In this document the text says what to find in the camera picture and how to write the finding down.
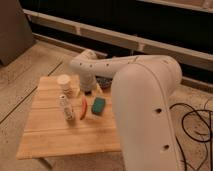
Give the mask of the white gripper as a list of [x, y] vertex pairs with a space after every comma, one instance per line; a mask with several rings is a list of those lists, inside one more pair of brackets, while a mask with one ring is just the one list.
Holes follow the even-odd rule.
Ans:
[[93, 75], [79, 77], [80, 80], [80, 89], [84, 92], [92, 91], [96, 88], [96, 78]]

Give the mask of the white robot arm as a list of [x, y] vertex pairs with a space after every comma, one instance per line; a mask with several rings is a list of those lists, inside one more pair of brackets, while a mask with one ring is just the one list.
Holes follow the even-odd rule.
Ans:
[[83, 91], [96, 76], [112, 80], [115, 115], [126, 171], [183, 171], [169, 109], [182, 80], [178, 62], [165, 55], [98, 59], [85, 50], [70, 62]]

